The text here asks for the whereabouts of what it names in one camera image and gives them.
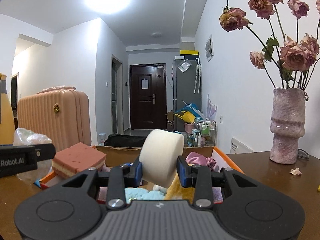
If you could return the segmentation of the white round foam sponge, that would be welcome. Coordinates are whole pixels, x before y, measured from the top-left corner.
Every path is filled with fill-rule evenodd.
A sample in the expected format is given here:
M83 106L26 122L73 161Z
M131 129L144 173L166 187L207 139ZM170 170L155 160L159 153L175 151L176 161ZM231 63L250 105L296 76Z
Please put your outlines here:
M178 156L182 155L184 136L154 129L146 137L140 151L143 180L169 188L176 174Z

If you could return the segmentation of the pink satin scrunchie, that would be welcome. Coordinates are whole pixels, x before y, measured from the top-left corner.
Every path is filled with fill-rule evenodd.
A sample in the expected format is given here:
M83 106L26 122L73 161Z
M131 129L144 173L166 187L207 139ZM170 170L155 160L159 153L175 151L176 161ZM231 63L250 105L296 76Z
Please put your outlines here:
M211 157L205 157L204 155L196 152L190 152L185 161L190 165L207 166L211 171L214 171L216 161Z

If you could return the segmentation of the orange cardboard pumpkin box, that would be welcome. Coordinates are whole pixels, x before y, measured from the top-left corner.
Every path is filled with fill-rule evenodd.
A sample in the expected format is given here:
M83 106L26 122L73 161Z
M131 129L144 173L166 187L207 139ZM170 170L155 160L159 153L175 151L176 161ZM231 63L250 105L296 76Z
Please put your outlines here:
M187 200L207 198L211 204L223 202L222 169L241 169L218 148L209 157L196 149L183 155L178 144L153 147L145 144L133 159L107 167L94 165L96 178L89 195L111 206L111 199L125 204L132 200Z

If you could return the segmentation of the yellow thermos jug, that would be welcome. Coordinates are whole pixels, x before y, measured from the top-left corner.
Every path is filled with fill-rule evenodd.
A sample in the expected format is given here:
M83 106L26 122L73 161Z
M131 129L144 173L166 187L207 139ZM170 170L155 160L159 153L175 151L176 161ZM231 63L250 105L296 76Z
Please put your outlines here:
M7 94L7 76L1 73L1 145L12 145L14 142L14 115Z

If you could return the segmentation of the black bag on floor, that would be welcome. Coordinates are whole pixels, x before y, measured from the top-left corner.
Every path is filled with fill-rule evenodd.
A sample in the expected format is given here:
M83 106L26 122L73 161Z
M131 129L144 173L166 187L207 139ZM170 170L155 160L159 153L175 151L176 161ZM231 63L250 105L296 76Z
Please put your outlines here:
M107 137L104 146L141 148L146 140L146 136L112 134Z

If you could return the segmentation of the pink bucket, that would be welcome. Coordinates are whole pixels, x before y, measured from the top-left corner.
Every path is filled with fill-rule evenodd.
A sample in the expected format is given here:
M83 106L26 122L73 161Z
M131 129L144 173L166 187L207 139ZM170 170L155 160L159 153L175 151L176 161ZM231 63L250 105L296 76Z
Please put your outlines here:
M193 130L194 130L194 124L193 123L184 123L184 128L185 128L185 131L188 133L188 134L193 134Z

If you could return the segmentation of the pink ribbed suitcase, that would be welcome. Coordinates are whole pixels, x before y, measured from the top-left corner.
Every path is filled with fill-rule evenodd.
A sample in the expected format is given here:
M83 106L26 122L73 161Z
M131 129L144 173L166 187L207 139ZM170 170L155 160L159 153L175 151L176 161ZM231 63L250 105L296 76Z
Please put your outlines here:
M44 134L56 152L79 142L91 146L89 99L75 89L56 89L25 96L17 104L20 128Z

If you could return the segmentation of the dark brown entrance door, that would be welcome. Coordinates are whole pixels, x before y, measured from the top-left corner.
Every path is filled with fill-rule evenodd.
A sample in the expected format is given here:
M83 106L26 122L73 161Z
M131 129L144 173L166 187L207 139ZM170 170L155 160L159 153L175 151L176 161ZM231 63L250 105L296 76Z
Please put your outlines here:
M131 129L166 129L166 64L130 66Z

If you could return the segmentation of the pink textured ceramic vase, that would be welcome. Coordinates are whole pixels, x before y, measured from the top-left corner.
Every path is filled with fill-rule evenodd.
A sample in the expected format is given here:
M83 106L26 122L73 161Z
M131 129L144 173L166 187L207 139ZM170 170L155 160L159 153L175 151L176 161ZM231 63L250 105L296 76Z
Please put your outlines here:
M295 164L298 140L305 134L305 93L298 88L275 88L270 131L274 134L270 159Z

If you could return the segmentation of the black eyeglasses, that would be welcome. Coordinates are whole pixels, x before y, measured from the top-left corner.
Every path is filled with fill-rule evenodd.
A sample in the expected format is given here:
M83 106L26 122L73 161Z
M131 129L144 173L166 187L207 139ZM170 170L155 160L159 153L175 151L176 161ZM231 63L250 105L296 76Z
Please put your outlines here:
M310 155L309 155L308 152L306 152L305 150L299 148L299 149L298 149L297 158L309 160Z

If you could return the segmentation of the grey refrigerator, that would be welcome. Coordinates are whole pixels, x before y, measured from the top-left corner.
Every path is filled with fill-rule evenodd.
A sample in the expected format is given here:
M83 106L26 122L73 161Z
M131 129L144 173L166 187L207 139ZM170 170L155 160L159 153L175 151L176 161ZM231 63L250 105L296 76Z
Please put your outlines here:
M174 60L173 65L173 103L174 103L174 113L180 114L178 110L185 107L185 103L190 104L194 103L199 110L202 110L202 96L201 90L197 93L194 93L194 85L196 79L196 65L198 58L197 55L185 55L184 59ZM182 72L179 68L179 65L183 62L188 61L191 66L185 71Z

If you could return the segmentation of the yellow black box on fridge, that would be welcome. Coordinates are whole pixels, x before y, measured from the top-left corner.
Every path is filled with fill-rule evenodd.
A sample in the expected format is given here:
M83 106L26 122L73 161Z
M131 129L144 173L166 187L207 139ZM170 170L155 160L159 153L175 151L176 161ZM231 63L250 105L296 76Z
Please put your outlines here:
M181 50L180 55L199 55L197 50Z

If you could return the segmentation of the ceiling lamp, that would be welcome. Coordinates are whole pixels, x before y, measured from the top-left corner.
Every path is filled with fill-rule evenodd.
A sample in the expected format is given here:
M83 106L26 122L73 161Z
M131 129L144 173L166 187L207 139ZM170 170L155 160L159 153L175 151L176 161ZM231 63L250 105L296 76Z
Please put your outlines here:
M155 33L152 33L151 36L155 38L162 37L162 33L155 32Z

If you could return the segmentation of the white wall heater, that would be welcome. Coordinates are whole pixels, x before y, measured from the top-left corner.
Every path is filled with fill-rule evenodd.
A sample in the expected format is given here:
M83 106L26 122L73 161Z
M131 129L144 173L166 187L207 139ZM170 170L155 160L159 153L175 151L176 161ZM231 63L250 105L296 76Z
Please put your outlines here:
M231 138L231 149L230 154L242 154L242 153L253 153L253 150L240 142L239 140L235 139L234 137Z

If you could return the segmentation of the wall picture frame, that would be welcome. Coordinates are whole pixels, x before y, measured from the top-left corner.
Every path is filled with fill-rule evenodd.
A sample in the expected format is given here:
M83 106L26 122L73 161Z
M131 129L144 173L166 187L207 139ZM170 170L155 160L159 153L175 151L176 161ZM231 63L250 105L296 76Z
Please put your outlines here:
M206 42L205 51L206 51L206 59L209 62L214 57L212 35L210 35L210 37Z

